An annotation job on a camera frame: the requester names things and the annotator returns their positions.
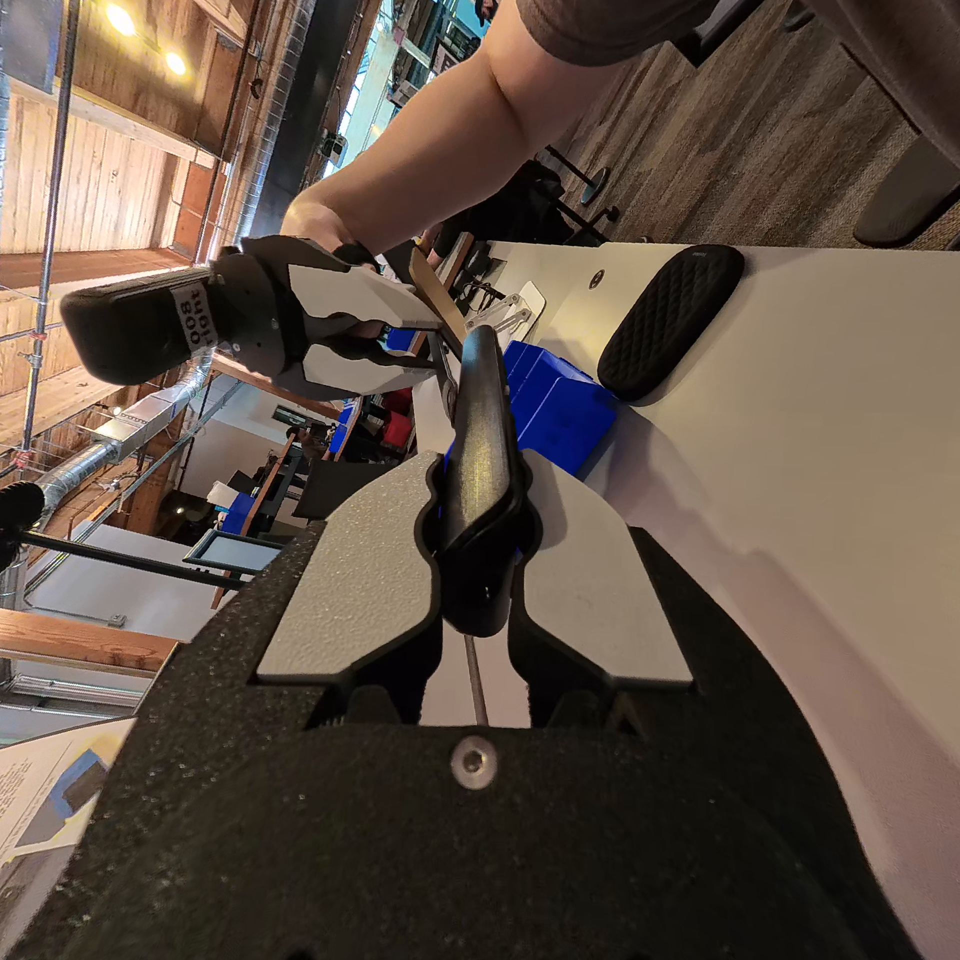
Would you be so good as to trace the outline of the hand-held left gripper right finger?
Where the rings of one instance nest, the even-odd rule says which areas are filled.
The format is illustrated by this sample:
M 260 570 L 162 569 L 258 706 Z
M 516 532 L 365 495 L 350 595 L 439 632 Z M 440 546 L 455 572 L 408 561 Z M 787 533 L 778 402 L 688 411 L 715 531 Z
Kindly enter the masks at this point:
M 570 694 L 605 711 L 624 692 L 690 690 L 690 666 L 632 529 L 542 454 L 521 455 L 531 541 L 512 581 L 509 657 L 531 725 L 547 726 Z

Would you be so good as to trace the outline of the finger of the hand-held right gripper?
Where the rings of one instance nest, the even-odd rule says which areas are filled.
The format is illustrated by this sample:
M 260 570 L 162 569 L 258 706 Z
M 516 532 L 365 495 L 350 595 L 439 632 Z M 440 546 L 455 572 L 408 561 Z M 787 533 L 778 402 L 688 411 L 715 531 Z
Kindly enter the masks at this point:
M 385 279 L 366 267 L 337 271 L 290 265 L 288 273 L 292 293 L 304 314 L 314 319 L 345 315 L 395 329 L 441 329 L 441 318 L 412 287 Z
M 437 377 L 430 360 L 391 354 L 378 341 L 309 335 L 301 360 L 302 397 L 366 397 L 412 388 Z

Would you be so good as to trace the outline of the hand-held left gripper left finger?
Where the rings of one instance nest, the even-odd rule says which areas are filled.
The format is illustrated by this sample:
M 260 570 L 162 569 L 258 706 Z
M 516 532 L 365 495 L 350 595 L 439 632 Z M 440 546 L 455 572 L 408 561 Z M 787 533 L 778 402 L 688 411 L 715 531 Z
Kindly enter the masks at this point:
M 441 583 L 426 529 L 444 457 L 419 453 L 362 487 L 328 518 L 255 676 L 273 686 L 386 690 L 419 724 L 443 653 Z

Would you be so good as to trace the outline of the black remote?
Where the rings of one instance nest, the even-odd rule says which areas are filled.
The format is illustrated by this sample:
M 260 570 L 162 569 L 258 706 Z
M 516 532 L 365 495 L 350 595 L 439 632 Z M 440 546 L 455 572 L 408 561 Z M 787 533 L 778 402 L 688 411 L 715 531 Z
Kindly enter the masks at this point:
M 489 326 L 477 326 L 462 345 L 436 554 L 441 613 L 465 635 L 492 637 L 507 622 L 526 492 L 498 335 Z

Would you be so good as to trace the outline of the blue plastic bin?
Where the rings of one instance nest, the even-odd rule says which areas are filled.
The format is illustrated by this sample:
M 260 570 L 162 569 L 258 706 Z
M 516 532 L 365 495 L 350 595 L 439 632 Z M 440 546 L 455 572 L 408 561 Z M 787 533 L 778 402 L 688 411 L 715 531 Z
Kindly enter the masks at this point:
M 546 348 L 512 341 L 505 352 L 488 327 L 476 327 L 462 348 L 454 440 L 443 472 L 473 456 L 494 476 L 510 471 L 524 490 L 533 469 L 523 452 L 576 474 L 618 414 L 617 399 L 593 378 Z

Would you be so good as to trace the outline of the person's right forearm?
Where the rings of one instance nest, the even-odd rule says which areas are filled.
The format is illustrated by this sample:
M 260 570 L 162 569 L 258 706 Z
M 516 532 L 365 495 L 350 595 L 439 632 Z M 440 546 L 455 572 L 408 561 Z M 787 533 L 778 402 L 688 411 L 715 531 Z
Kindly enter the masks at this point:
M 311 187 L 356 242 L 382 253 L 495 194 L 591 108 L 617 69 L 548 54 L 517 3 L 503 2 L 477 53 L 428 83 L 372 146 Z

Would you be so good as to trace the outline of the person's right hand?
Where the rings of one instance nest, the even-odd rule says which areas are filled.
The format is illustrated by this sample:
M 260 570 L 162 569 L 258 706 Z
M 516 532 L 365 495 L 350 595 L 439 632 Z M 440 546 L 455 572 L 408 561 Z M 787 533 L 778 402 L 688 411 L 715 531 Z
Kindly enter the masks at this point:
M 324 204 L 312 187 L 292 200 L 279 234 L 310 241 L 348 266 L 359 266 L 381 274 L 377 258 L 354 240 L 339 215 Z

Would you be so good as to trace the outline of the thin black framed board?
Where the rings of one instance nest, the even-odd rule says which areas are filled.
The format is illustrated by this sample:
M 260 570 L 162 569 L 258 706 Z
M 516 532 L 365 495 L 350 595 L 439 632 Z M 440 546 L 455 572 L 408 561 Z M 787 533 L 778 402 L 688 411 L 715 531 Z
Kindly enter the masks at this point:
M 409 274 L 416 294 L 442 320 L 447 342 L 460 358 L 469 333 L 465 318 L 417 243 L 412 247 Z

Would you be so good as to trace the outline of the black office chair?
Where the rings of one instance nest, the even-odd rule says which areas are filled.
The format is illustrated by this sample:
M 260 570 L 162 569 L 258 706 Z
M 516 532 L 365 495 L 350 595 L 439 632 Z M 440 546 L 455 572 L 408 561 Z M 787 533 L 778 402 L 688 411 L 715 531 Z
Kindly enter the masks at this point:
M 348 499 L 394 468 L 386 463 L 315 461 L 292 516 L 306 522 L 325 521 Z

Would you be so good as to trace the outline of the metal folding stand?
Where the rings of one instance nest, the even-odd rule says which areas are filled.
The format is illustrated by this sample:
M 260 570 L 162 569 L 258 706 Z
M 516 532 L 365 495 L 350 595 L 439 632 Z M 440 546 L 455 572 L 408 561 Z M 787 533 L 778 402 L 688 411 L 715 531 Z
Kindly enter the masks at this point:
M 518 293 L 506 294 L 490 306 L 464 320 L 466 331 L 487 326 L 509 339 L 524 340 L 534 330 L 546 309 L 546 298 L 533 282 L 527 282 Z

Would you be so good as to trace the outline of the black wrist rest pad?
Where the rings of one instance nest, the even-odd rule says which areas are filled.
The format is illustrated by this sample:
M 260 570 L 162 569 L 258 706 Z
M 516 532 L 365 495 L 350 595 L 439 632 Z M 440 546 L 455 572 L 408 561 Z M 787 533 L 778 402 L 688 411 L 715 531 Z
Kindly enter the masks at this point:
M 734 294 L 746 266 L 744 254 L 733 246 L 695 245 L 674 254 L 602 351 L 601 386 L 629 403 L 659 389 Z

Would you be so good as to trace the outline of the printed instruction sheet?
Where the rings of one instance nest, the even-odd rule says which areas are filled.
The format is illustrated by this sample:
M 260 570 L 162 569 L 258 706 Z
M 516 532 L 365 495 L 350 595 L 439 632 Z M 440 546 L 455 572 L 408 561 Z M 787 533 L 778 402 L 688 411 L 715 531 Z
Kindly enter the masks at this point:
M 2 747 L 2 866 L 79 844 L 136 722 L 102 721 Z

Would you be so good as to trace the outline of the grey office chair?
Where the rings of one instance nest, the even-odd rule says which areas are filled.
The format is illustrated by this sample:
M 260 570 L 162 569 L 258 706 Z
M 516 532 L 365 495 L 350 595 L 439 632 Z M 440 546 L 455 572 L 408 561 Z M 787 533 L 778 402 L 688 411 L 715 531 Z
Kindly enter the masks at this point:
M 854 227 L 863 246 L 907 246 L 947 213 L 959 196 L 959 169 L 919 136 L 870 197 Z

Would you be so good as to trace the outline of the silver ventilation duct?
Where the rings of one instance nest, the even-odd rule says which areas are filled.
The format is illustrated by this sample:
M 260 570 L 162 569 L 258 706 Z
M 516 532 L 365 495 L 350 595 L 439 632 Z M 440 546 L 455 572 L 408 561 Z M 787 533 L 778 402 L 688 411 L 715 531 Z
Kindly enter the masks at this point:
M 122 463 L 162 433 L 204 387 L 213 356 L 213 348 L 198 354 L 172 386 L 157 390 L 114 414 L 105 425 L 94 430 L 90 445 L 34 481 L 42 490 L 44 507 L 33 530 L 42 532 L 62 501 L 82 482 L 104 466 Z

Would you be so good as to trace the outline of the grey screen black frame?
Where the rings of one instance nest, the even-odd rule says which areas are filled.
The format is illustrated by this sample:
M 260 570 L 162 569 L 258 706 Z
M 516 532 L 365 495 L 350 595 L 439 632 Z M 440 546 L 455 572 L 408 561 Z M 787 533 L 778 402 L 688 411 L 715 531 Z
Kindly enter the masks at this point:
M 184 555 L 183 562 L 197 568 L 255 576 L 281 554 L 283 547 L 283 544 L 255 537 L 210 529 Z

